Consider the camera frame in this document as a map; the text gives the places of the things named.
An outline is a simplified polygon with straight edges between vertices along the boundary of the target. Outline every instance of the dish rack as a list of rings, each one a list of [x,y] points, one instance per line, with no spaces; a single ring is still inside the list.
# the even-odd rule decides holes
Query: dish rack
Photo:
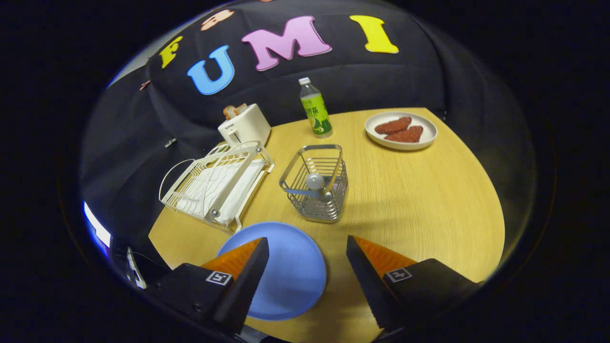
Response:
[[[161,197],[167,176],[178,165],[192,161]],[[259,142],[231,148],[216,146],[202,159],[188,159],[173,166],[159,186],[159,201],[228,234],[242,228],[240,215],[265,173],[275,164]]]

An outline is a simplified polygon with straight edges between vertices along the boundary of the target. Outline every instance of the letter m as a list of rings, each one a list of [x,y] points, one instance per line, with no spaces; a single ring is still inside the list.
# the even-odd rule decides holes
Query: letter m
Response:
[[[269,50],[280,55],[286,60],[292,60],[295,50],[295,42],[299,43],[299,56],[315,56],[325,54],[332,47],[322,41],[314,28],[315,18],[298,16],[286,22],[284,35],[279,36],[267,30],[256,30],[245,35],[242,42],[250,43],[254,54],[259,59],[256,70],[264,71],[279,64],[279,59],[272,57]]]

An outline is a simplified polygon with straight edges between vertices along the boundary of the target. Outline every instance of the green label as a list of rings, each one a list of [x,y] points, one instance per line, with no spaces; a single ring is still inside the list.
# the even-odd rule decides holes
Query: green label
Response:
[[[301,99],[307,118],[314,130],[314,134],[321,135],[332,130],[331,122],[328,120],[328,112],[322,95],[315,98]]]

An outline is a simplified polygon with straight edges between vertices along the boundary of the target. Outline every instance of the wooden table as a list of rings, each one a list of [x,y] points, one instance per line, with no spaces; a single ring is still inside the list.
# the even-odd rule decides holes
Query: wooden table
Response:
[[[436,141],[421,151],[395,151],[373,142],[364,130],[372,115],[403,110],[430,119]],[[244,227],[278,221],[294,225],[318,244],[328,284],[317,304],[301,316],[246,324],[290,342],[364,343],[381,330],[345,255],[347,236],[360,236],[416,261],[436,258],[474,282],[496,268],[504,244],[504,220],[493,185],[476,157],[447,125],[423,108],[378,109],[330,116],[334,133],[317,139],[307,120],[276,126],[266,148],[276,163],[244,210]],[[303,145],[343,147],[349,177],[341,221],[308,222],[280,188],[279,177]],[[165,208],[150,235],[171,268],[201,265],[229,238],[184,214]]]

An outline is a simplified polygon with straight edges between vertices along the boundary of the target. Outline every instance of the letter u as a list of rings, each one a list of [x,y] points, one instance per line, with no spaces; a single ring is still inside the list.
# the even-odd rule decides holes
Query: letter u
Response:
[[[229,55],[227,55],[228,45],[223,45],[220,48],[212,51],[209,58],[215,59],[216,63],[220,67],[220,77],[216,81],[210,80],[206,73],[204,65],[206,61],[201,60],[195,63],[187,72],[187,75],[193,79],[195,87],[203,95],[211,95],[220,92],[223,88],[227,87],[233,80],[235,75],[235,68]]]

